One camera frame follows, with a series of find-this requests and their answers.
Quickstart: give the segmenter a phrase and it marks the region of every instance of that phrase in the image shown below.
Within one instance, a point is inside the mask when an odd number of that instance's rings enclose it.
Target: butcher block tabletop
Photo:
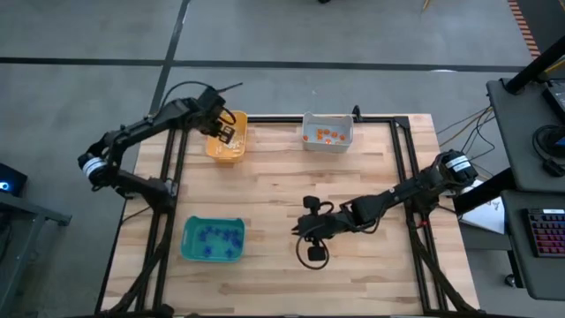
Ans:
[[[425,168],[439,153],[432,118],[409,118],[418,164]],[[400,134],[406,172],[411,176]],[[164,132],[141,144],[135,174],[159,176],[166,139]],[[241,163],[215,163],[206,156],[205,146],[206,137],[192,131],[162,299],[175,308],[175,314],[422,313],[403,205],[390,209],[372,235],[344,233],[327,240],[331,256],[322,270],[306,269],[298,262],[298,237],[290,234],[297,218],[307,213],[302,206],[306,195],[337,206],[359,195],[381,193],[399,182],[389,125],[355,124],[353,143],[345,154],[304,151],[301,124],[250,123]],[[176,157],[173,153],[171,176]],[[146,206],[142,199],[129,201],[124,217]],[[114,306],[139,274],[151,215],[147,211],[122,225],[102,309]],[[246,234],[241,260],[185,260],[180,244],[190,216],[242,218]],[[436,209],[431,224],[441,269],[463,298],[478,307],[456,216]],[[306,248],[303,242],[305,259]],[[432,278],[426,273],[430,298],[436,304]],[[150,283],[146,304],[152,303],[153,289]]]

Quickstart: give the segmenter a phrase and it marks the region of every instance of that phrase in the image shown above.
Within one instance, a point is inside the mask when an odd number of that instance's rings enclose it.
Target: rgb keyboard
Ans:
[[[565,213],[548,211],[561,210],[526,210],[526,229],[530,233],[531,247],[536,257],[565,257]]]

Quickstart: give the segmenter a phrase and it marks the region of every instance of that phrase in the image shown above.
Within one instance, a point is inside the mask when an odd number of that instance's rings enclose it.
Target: concrete floor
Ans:
[[[181,0],[4,0],[0,57],[164,59]],[[192,0],[175,59],[375,64],[525,65],[529,52],[505,0]],[[17,311],[40,317],[94,310],[124,201],[90,192],[76,157],[102,134],[147,113],[161,67],[0,64],[0,161],[30,179],[26,197],[73,215],[47,228],[29,266]],[[203,80],[248,113],[431,113],[436,130],[488,105],[495,72],[352,71],[173,67],[170,87]],[[195,88],[176,91],[195,95]],[[497,147],[477,163],[508,166]],[[445,132],[445,140],[452,132]],[[460,148],[466,136],[444,147]],[[480,140],[469,155],[487,147]],[[132,170],[136,149],[124,167]],[[502,285],[506,254],[469,252],[481,307],[493,314],[558,317],[565,303],[529,299]]]

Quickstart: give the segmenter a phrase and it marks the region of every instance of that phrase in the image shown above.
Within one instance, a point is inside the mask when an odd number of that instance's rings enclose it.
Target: orange basket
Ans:
[[[207,137],[206,154],[214,158],[218,163],[237,163],[245,153],[245,140],[247,138],[247,114],[243,111],[233,110],[236,117],[236,130],[231,138],[230,144],[226,145],[214,137]]]

